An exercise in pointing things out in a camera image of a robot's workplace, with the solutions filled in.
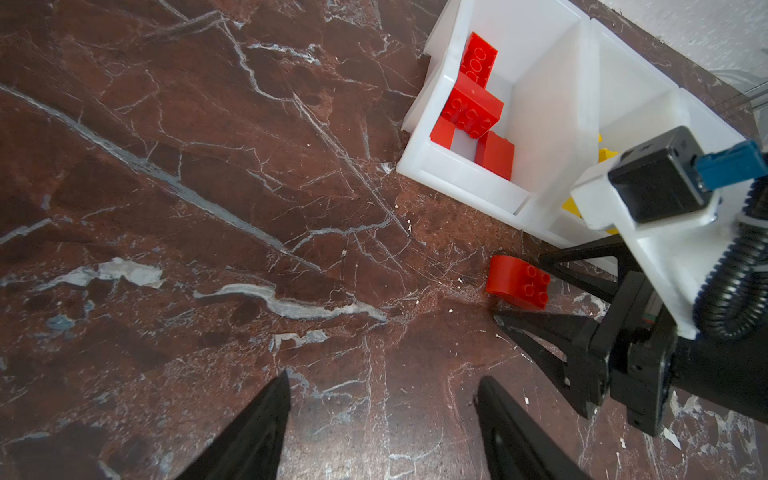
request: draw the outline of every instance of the brown marble tabletop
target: brown marble tabletop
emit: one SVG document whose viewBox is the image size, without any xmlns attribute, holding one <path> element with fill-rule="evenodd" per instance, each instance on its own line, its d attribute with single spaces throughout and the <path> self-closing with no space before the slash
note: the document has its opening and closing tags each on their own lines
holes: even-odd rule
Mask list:
<svg viewBox="0 0 768 480">
<path fill-rule="evenodd" d="M 0 4 L 0 478 L 173 478 L 283 369 L 281 478 L 487 478 L 483 375 L 594 478 L 763 477 L 765 425 L 679 391 L 658 439 L 588 422 L 499 335 L 489 257 L 550 247 L 394 172 L 443 5 Z"/>
</svg>

